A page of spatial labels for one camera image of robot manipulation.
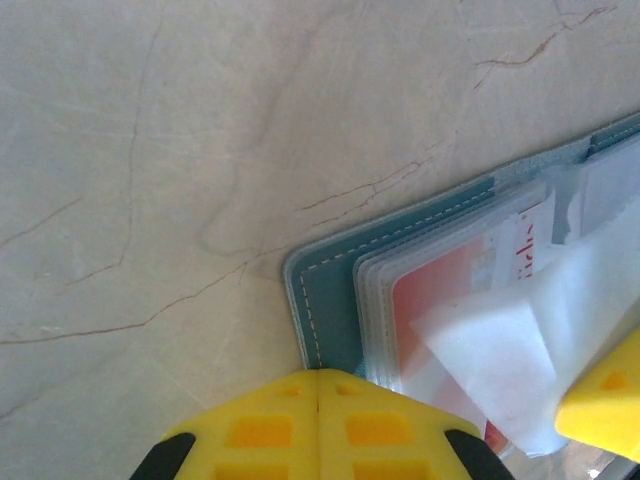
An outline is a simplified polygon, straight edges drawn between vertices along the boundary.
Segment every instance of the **card holder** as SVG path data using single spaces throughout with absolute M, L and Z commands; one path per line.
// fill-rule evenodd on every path
M 582 163 L 638 132 L 640 113 L 293 251 L 283 275 L 305 367 L 335 368 L 364 376 L 353 281 L 353 267 L 360 257 L 477 208 L 500 192 L 533 180 L 548 167 Z

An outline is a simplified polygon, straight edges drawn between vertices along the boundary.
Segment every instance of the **marble surface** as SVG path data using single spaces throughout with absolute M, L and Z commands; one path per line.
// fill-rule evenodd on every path
M 0 45 L 2 480 L 126 478 L 300 368 L 288 250 L 640 109 L 637 0 L 5 1 Z

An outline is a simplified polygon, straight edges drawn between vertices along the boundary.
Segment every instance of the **white stitching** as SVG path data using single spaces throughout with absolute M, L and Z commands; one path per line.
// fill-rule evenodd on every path
M 624 135 L 625 133 L 630 132 L 631 130 L 635 130 L 636 128 L 640 128 L 640 124 L 636 124 L 633 127 L 629 127 L 626 130 L 616 133 L 615 135 L 611 135 L 604 140 L 600 140 L 598 143 L 594 143 L 593 145 L 591 145 L 591 147 L 597 147 L 598 145 L 602 145 L 603 143 L 610 142 L 614 138 L 619 137 L 620 135 Z
M 309 296 L 307 295 L 307 287 L 304 285 L 304 278 L 300 275 L 300 285 L 302 285 L 302 294 L 304 295 L 304 303 L 307 306 L 307 315 L 309 316 L 309 324 L 313 332 L 313 339 L 316 342 L 316 354 L 318 355 L 318 366 L 322 368 L 322 358 L 320 357 L 320 344 L 318 343 L 318 334 L 316 333 L 316 324 L 311 314 L 311 305 L 309 305 Z
M 457 205 L 454 205 L 453 207 L 446 209 L 445 212 L 452 211 L 452 210 L 454 210 L 454 209 L 456 209 L 458 207 L 466 205 L 467 203 L 471 203 L 474 200 L 478 200 L 478 199 L 484 197 L 485 195 L 488 195 L 492 191 L 493 191 L 493 187 L 485 190 L 484 192 L 479 193 L 478 195 L 475 195 L 475 196 L 465 200 L 464 202 L 458 203 Z M 337 260 L 338 258 L 343 257 L 345 255 L 348 255 L 350 253 L 353 253 L 356 250 L 361 250 L 361 249 L 363 249 L 365 247 L 368 247 L 369 245 L 374 244 L 375 242 L 377 242 L 379 240 L 384 240 L 385 238 L 389 238 L 391 236 L 395 236 L 395 235 L 397 235 L 399 233 L 402 233 L 402 232 L 404 232 L 406 230 L 410 230 L 412 228 L 415 228 L 418 225 L 420 225 L 422 223 L 425 223 L 425 222 L 428 222 L 431 219 L 438 218 L 438 217 L 442 216 L 443 214 L 444 214 L 443 212 L 439 212 L 439 213 L 437 213 L 435 215 L 431 215 L 430 217 L 423 218 L 421 220 L 417 220 L 415 223 L 412 223 L 411 225 L 407 225 L 406 227 L 401 228 L 399 230 L 396 230 L 393 233 L 387 233 L 386 235 L 383 235 L 381 237 L 369 240 L 367 243 L 362 243 L 362 244 L 358 245 L 357 247 L 350 248 L 349 250 L 347 250 L 344 253 L 338 253 L 337 255 L 334 255 L 333 257 L 325 258 L 324 260 L 321 260 L 318 263 L 315 263 L 313 265 L 308 266 L 306 269 L 304 269 L 300 273 L 300 286 L 302 287 L 302 295 L 304 296 L 304 303 L 305 303 L 305 305 L 307 307 L 307 316 L 309 317 L 309 325 L 311 326 L 311 331 L 313 333 L 313 340 L 314 340 L 314 342 L 316 344 L 316 355 L 318 356 L 318 366 L 320 368 L 322 368 L 322 357 L 320 355 L 320 344 L 318 343 L 318 334 L 316 332 L 316 325 L 315 325 L 315 321 L 313 320 L 313 314 L 311 312 L 311 305 L 309 304 L 309 296 L 307 294 L 307 287 L 304 284 L 304 276 L 303 276 L 304 272 L 307 272 L 309 270 L 317 268 L 317 267 L 319 267 L 321 265 L 325 265 L 325 264 L 327 264 L 329 262 L 332 262 L 333 260 Z

